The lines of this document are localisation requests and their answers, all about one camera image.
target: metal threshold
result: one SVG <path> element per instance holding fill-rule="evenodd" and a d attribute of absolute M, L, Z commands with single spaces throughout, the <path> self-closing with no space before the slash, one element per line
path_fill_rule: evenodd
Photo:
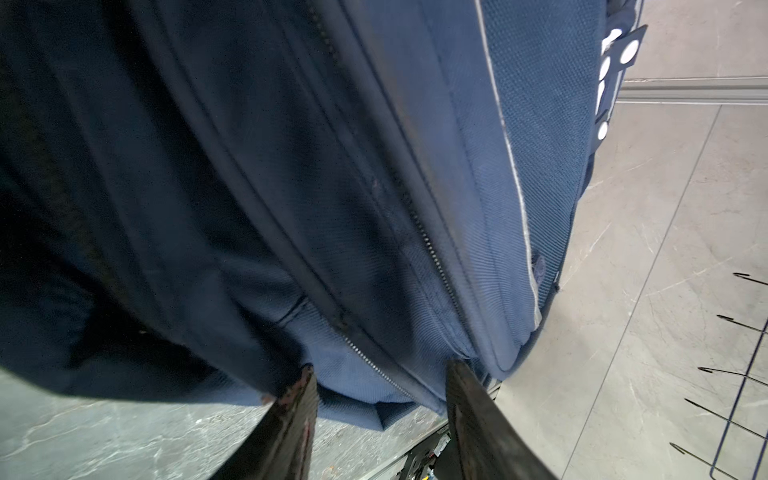
<path fill-rule="evenodd" d="M 624 80 L 617 103 L 768 105 L 768 77 Z"/>

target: tile floor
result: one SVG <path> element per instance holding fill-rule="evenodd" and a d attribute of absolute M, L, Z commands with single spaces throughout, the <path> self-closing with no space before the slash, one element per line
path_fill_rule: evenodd
<path fill-rule="evenodd" d="M 768 108 L 620 105 L 579 205 L 539 345 L 497 403 L 565 480 L 706 478 L 768 319 Z M 765 379 L 768 351 L 753 376 Z M 749 381 L 734 421 L 768 431 Z M 718 466 L 752 478 L 763 441 L 733 428 Z M 726 478 L 724 475 L 714 478 Z M 768 478 L 768 467 L 755 478 Z"/>

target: jacket zipper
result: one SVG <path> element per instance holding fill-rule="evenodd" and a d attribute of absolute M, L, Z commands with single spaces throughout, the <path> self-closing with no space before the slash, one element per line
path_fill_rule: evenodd
<path fill-rule="evenodd" d="M 336 68 L 341 68 L 341 65 L 339 63 L 339 53 L 338 51 L 333 47 L 333 43 L 331 42 L 330 37 L 325 31 L 325 28 L 323 27 L 322 22 L 320 21 L 320 16 L 315 7 L 312 5 L 312 2 L 307 2 L 307 8 L 309 10 L 310 18 L 315 25 L 315 28 L 317 29 L 320 38 L 323 40 L 323 43 L 325 44 L 328 53 L 331 56 L 331 59 L 333 60 L 333 65 Z M 399 175 L 392 169 L 391 165 L 387 165 L 387 169 L 390 172 L 390 175 L 392 176 L 392 179 L 394 180 L 396 187 L 398 191 L 400 192 L 402 200 L 406 203 L 406 209 L 409 213 L 409 216 L 411 217 L 411 220 L 416 226 L 417 231 L 422 237 L 422 241 L 424 242 L 424 245 L 427 248 L 427 251 L 429 252 L 430 258 L 432 258 L 432 263 L 435 265 L 435 269 L 438 272 L 438 275 L 440 276 L 440 280 L 442 281 L 443 286 L 445 287 L 445 291 L 449 295 L 449 298 L 451 300 L 451 304 L 454 307 L 454 310 L 456 311 L 456 315 L 458 316 L 459 322 L 462 325 L 466 325 L 466 317 L 462 310 L 462 308 L 458 304 L 458 300 L 456 299 L 455 291 L 453 290 L 453 286 L 451 285 L 451 282 L 448 279 L 448 275 L 445 273 L 445 270 L 442 267 L 442 262 L 440 261 L 440 258 L 438 257 L 437 251 L 435 250 L 432 240 L 429 238 L 429 235 L 426 233 L 426 229 L 424 228 L 424 225 L 422 224 L 422 221 L 419 219 L 419 215 L 416 213 L 415 208 L 413 207 L 413 201 L 411 200 L 410 195 L 408 195 L 408 192 L 405 188 L 405 186 L 402 184 Z M 342 337 L 346 341 L 346 344 L 351 348 L 366 364 L 368 364 L 369 367 L 371 367 L 376 373 L 378 373 L 384 380 L 389 382 L 392 386 L 394 386 L 396 389 L 398 389 L 401 393 L 408 396 L 410 399 L 414 399 L 413 395 L 411 395 L 408 391 L 406 391 L 404 388 L 402 388 L 400 385 L 397 384 L 394 380 L 392 380 L 391 377 L 389 377 L 386 373 L 384 373 L 368 356 L 366 356 L 365 353 L 363 353 L 360 348 L 358 348 L 355 343 L 349 337 L 343 333 L 341 333 Z"/>

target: marble tile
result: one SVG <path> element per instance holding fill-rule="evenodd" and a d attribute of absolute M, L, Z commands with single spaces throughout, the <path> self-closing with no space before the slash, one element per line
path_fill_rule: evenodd
<path fill-rule="evenodd" d="M 204 480 L 265 412 L 71 399 L 0 370 L 0 478 Z M 386 432 L 318 419 L 310 478 L 357 479 L 443 421 L 424 408 Z"/>
<path fill-rule="evenodd" d="M 627 78 L 768 75 L 765 0 L 645 0 L 648 24 Z"/>
<path fill-rule="evenodd" d="M 768 279 L 767 132 L 768 108 L 718 114 L 565 480 L 707 477 L 669 443 L 712 462 L 725 422 L 684 399 L 728 416 L 741 377 L 697 367 L 744 372 L 760 334 L 717 315 L 759 328 L 768 319 L 768 286 L 732 274 Z M 766 346 L 754 365 L 764 379 Z M 764 435 L 766 398 L 768 388 L 749 382 L 734 419 Z M 752 478 L 762 444 L 732 426 L 718 466 Z"/>
<path fill-rule="evenodd" d="M 717 107 L 616 107 L 579 203 L 538 344 L 497 404 L 556 475 L 565 470 L 710 130 Z"/>

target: metal wire rack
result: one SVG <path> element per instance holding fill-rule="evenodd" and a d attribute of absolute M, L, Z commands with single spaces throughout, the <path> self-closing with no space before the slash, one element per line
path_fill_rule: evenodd
<path fill-rule="evenodd" d="M 757 280 L 755 278 L 752 278 L 752 276 L 749 275 L 748 273 L 734 272 L 733 275 L 736 278 L 741 279 L 741 280 L 746 280 L 746 281 L 749 281 L 749 282 L 754 282 L 754 283 L 758 283 L 760 285 L 768 286 L 767 282 L 763 282 L 762 280 Z M 720 443 L 717 446 L 717 450 L 715 451 L 715 455 L 714 455 L 714 458 L 713 458 L 712 462 L 708 462 L 704 458 L 701 458 L 700 456 L 698 456 L 698 455 L 696 455 L 696 454 L 694 454 L 694 453 L 684 449 L 683 447 L 679 446 L 676 443 L 670 442 L 670 445 L 672 446 L 673 449 L 677 450 L 679 453 L 681 453 L 683 455 L 690 455 L 691 457 L 695 458 L 699 462 L 702 462 L 702 463 L 704 463 L 706 465 L 709 465 L 709 467 L 710 467 L 710 472 L 709 472 L 710 478 L 714 478 L 715 480 L 718 480 L 718 479 L 716 479 L 714 477 L 714 474 L 715 474 L 715 472 L 719 472 L 719 473 L 725 475 L 728 478 L 732 478 L 733 480 L 743 480 L 741 478 L 737 478 L 734 475 L 731 475 L 730 473 L 726 472 L 725 470 L 723 470 L 722 468 L 717 466 L 717 461 L 720 459 L 720 454 L 723 451 L 723 445 L 725 443 L 725 438 L 726 438 L 726 435 L 728 435 L 728 430 L 730 429 L 730 427 L 734 426 L 734 427 L 736 427 L 738 429 L 742 429 L 745 432 L 749 432 L 752 435 L 755 435 L 755 436 L 759 437 L 763 441 L 763 446 L 760 449 L 760 454 L 758 455 L 757 460 L 755 462 L 755 467 L 754 467 L 753 474 L 752 474 L 752 477 L 751 477 L 751 480 L 756 480 L 758 472 L 760 471 L 760 466 L 763 463 L 763 457 L 765 456 L 766 447 L 768 446 L 768 437 L 766 437 L 766 435 L 764 435 L 764 434 L 755 432 L 754 430 L 749 429 L 746 426 L 741 425 L 740 423 L 734 422 L 733 416 L 736 414 L 737 408 L 739 406 L 739 401 L 741 400 L 741 395 L 742 395 L 742 393 L 744 391 L 744 386 L 747 384 L 747 382 L 756 382 L 756 383 L 758 383 L 760 385 L 768 387 L 768 383 L 765 383 L 765 382 L 763 382 L 761 380 L 758 380 L 758 379 L 750 376 L 750 374 L 752 372 L 752 367 L 753 367 L 753 365 L 755 363 L 755 358 L 757 357 L 757 353 L 760 351 L 760 347 L 763 344 L 763 337 L 766 335 L 766 333 L 768 333 L 768 319 L 766 319 L 766 322 L 763 324 L 763 328 L 762 329 L 757 329 L 757 328 L 755 328 L 753 326 L 749 326 L 749 325 L 745 325 L 745 324 L 743 324 L 741 322 L 737 322 L 736 320 L 734 320 L 733 318 L 731 318 L 729 316 L 718 315 L 717 318 L 719 318 L 721 320 L 724 320 L 726 322 L 733 323 L 733 324 L 738 325 L 740 327 L 743 327 L 745 329 L 750 329 L 750 330 L 753 330 L 755 332 L 758 332 L 760 334 L 760 337 L 757 339 L 757 343 L 755 345 L 755 349 L 752 352 L 752 356 L 750 357 L 750 362 L 749 362 L 749 364 L 746 367 L 746 372 L 744 372 L 744 373 L 741 373 L 741 372 L 731 372 L 730 370 L 715 369 L 715 368 L 704 367 L 704 366 L 700 366 L 699 367 L 699 370 L 701 370 L 702 372 L 707 372 L 707 373 L 725 373 L 725 374 L 729 374 L 729 375 L 736 375 L 736 376 L 742 377 L 741 378 L 741 385 L 739 386 L 739 391 L 736 394 L 736 398 L 734 399 L 733 405 L 730 408 L 730 414 L 727 417 L 722 416 L 722 415 L 720 415 L 720 414 L 718 414 L 716 412 L 713 412 L 712 410 L 710 410 L 707 407 L 702 406 L 702 405 L 694 402 L 693 400 L 685 399 L 685 401 L 689 402 L 691 405 L 694 405 L 697 408 L 704 410 L 705 412 L 709 412 L 711 415 L 715 415 L 717 418 L 722 419 L 722 420 L 725 421 L 725 428 L 723 429 L 723 434 L 720 437 Z"/>

